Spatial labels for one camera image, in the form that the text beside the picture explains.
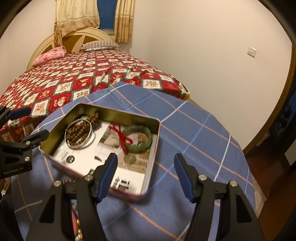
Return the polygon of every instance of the wall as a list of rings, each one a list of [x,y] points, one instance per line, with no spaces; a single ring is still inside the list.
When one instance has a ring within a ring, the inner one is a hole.
[[[8,26],[0,39],[0,95],[26,71],[35,49],[53,34],[54,0],[32,0]]]
[[[0,39],[0,94],[53,34],[55,4],[32,0]],[[244,148],[280,97],[292,44],[258,0],[136,0],[133,41],[121,47],[183,82]]]
[[[154,11],[148,62],[184,83],[245,148],[286,82],[287,34],[258,0],[161,0]]]

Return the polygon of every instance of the green bangle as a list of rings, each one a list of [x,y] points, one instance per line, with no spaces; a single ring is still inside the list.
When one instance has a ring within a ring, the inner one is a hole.
[[[148,138],[147,141],[142,142],[140,145],[127,144],[125,142],[125,146],[126,146],[126,149],[128,150],[128,152],[142,153],[142,152],[146,151],[151,146],[152,134],[151,134],[151,131],[147,127],[136,126],[136,125],[128,126],[122,131],[122,133],[125,134],[125,136],[128,136],[128,135],[135,133],[135,132],[144,133]]]

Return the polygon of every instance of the light switch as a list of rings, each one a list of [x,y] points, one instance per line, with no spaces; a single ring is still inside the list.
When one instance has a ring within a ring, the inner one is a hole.
[[[252,47],[248,48],[248,55],[252,56],[253,58],[255,58],[256,52],[257,52],[257,49]]]

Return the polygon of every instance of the table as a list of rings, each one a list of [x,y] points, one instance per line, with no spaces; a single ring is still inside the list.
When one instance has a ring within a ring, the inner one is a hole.
[[[184,196],[173,157],[182,153],[188,164],[212,180],[236,180],[255,208],[252,176],[238,143],[207,111],[187,101],[150,89],[119,82],[107,89],[74,100],[48,116],[37,129],[51,130],[76,104],[91,103],[156,117],[161,121],[160,141],[150,188],[140,203],[108,196],[97,206],[110,241],[182,240],[192,218],[194,204]],[[25,238],[39,204],[55,180],[67,176],[33,150],[33,170],[12,178],[16,218]],[[215,240],[219,218],[216,201],[209,240]]]

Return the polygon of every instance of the blue window shade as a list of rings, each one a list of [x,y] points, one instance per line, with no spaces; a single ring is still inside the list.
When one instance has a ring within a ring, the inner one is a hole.
[[[97,0],[100,16],[99,29],[114,29],[114,18],[117,0]]]

